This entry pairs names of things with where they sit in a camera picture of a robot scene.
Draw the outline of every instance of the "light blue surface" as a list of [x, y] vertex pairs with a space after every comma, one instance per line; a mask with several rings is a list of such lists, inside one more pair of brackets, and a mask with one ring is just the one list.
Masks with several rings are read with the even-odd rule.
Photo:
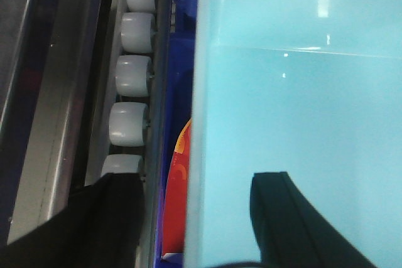
[[287, 171], [402, 263], [402, 0], [198, 0], [186, 267], [259, 260], [254, 173]]

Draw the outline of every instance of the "light blue panel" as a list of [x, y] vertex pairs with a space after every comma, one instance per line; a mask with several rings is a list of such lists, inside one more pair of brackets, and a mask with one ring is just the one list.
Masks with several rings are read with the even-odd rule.
[[289, 172], [378, 267], [400, 265], [401, 1], [199, 0], [186, 267], [259, 260], [263, 171]]
[[220, 0], [222, 45], [402, 56], [402, 0]]

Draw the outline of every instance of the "dark gray surface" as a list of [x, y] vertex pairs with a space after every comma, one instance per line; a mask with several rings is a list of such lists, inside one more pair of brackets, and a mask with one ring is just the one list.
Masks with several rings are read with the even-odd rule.
[[60, 0], [9, 242], [68, 200], [101, 0]]
[[33, 0], [0, 0], [0, 134]]

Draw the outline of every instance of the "metal rail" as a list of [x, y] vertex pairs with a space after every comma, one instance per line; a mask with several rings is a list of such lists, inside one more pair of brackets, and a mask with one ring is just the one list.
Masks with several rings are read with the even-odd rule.
[[60, 0], [9, 242], [68, 200], [101, 0]]
[[0, 0], [0, 246], [7, 242], [58, 0]]
[[158, 227], [158, 212], [160, 207], [159, 195], [161, 191], [161, 169], [163, 162], [163, 142], [165, 135], [165, 91], [168, 71], [168, 42], [170, 34], [171, 0], [159, 0], [158, 19], [154, 55], [155, 77], [152, 83], [151, 99], [149, 102], [149, 116], [151, 128], [148, 133], [148, 142], [145, 150], [146, 191], [145, 191], [145, 223], [140, 240], [142, 268], [155, 266], [156, 231]]

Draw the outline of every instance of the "gray metal track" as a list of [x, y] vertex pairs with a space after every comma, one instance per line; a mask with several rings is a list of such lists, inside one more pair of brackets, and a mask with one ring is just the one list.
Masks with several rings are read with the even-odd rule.
[[65, 207], [101, 0], [60, 0], [9, 242]]
[[[128, 11], [126, 0], [118, 0], [116, 24], [109, 64], [109, 78], [103, 104], [97, 106], [94, 115], [94, 131], [92, 133], [87, 177], [85, 184], [94, 183], [101, 175], [103, 161], [109, 152], [108, 123], [109, 113], [116, 101], [116, 87], [114, 76], [116, 63], [122, 53], [120, 25], [122, 15]], [[155, 52], [153, 55], [153, 70], [155, 76], [151, 84], [149, 98], [149, 118], [151, 126], [145, 148], [145, 219], [140, 246], [137, 256], [137, 267], [154, 267], [156, 252], [156, 226], [159, 210], [159, 194], [161, 190], [161, 165], [163, 155], [163, 139], [165, 131], [165, 91], [167, 79], [168, 38], [170, 32], [171, 0], [158, 0], [158, 14], [156, 16], [157, 35]]]
[[0, 246], [6, 245], [58, 0], [0, 0]]

